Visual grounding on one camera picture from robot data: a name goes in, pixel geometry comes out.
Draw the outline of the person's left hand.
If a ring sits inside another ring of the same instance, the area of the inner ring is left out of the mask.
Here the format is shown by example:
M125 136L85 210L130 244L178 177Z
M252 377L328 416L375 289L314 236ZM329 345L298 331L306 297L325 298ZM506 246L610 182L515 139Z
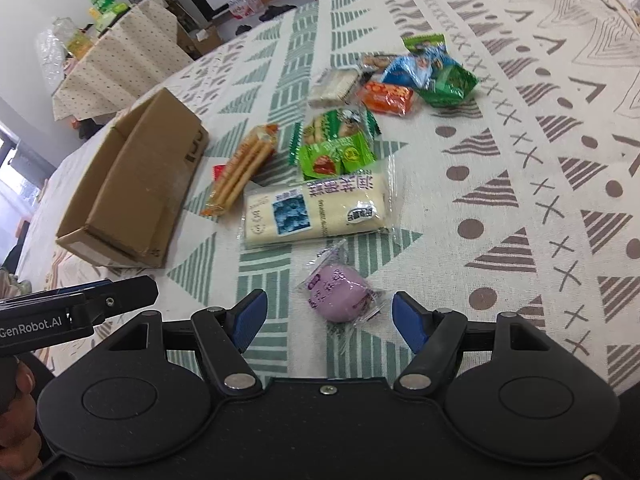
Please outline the person's left hand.
M17 365L16 396L1 415L1 470L11 479L29 479L41 467L41 438L35 430L35 377L22 362Z

